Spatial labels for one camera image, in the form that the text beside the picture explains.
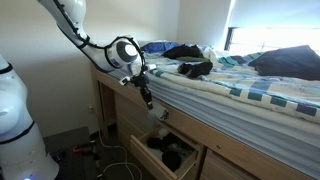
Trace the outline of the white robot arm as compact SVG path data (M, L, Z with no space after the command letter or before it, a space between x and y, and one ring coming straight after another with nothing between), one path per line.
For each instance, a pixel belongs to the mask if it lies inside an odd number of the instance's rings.
M95 44L83 29L86 0L38 0L61 32L93 63L108 73L124 66L132 76L144 73L137 41L120 36L105 46ZM27 105L27 88L12 64L0 59L0 168L3 180L54 180L59 165L46 150Z

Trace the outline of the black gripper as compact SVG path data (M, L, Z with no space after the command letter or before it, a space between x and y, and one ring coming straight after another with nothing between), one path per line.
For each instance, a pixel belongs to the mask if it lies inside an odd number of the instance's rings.
M145 75L134 76L133 83L136 87L140 88L140 94L147 104L147 108L150 110L153 109L151 91L147 87L147 84L149 83L148 78Z

